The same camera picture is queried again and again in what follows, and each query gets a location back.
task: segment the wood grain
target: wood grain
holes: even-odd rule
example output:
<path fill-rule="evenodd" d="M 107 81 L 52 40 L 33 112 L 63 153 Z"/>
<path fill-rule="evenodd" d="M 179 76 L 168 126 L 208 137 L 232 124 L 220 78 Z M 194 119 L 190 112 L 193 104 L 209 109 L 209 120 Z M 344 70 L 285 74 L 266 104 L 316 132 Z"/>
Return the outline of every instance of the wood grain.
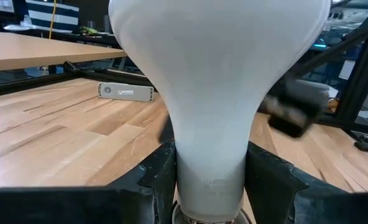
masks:
<path fill-rule="evenodd" d="M 0 32 L 0 71 L 125 56 L 118 49 Z"/>
<path fill-rule="evenodd" d="M 97 97 L 97 82 L 76 79 L 0 96 L 0 187 L 105 185 L 158 146 L 167 110 Z M 348 192 L 368 191 L 368 152 L 337 128 L 314 125 L 299 140 L 256 114 L 250 139 L 305 172 Z M 248 200 L 244 209 L 254 220 Z"/>

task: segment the bulb base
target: bulb base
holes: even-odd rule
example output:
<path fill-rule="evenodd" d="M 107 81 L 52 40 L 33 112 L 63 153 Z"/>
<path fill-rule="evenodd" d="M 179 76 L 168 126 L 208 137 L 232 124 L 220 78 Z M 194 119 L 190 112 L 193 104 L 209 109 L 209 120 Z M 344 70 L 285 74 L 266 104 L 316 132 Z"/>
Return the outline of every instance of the bulb base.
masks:
<path fill-rule="evenodd" d="M 241 209 L 238 216 L 231 221 L 219 223 L 205 223 L 201 221 L 196 221 L 184 215 L 180 205 L 175 202 L 175 204 L 173 205 L 172 224 L 252 224 L 252 222 L 243 209 Z"/>

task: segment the frosted glass bulb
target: frosted glass bulb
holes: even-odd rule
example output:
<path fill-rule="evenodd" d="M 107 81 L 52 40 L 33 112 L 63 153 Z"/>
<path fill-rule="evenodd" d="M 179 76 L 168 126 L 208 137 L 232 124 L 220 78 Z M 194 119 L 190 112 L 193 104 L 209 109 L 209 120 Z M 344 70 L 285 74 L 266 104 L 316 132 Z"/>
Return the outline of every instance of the frosted glass bulb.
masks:
<path fill-rule="evenodd" d="M 177 147 L 182 212 L 232 220 L 253 117 L 312 45 L 330 0 L 111 0 L 118 42 L 161 94 Z"/>

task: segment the label on device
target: label on device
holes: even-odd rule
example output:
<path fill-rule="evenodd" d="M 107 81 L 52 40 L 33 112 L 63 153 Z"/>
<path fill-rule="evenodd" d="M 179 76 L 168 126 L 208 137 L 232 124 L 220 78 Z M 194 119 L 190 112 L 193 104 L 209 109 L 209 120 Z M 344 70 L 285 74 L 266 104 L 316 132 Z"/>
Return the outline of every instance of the label on device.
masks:
<path fill-rule="evenodd" d="M 133 95 L 134 91 L 133 90 L 119 90 L 117 94 L 118 95 Z"/>

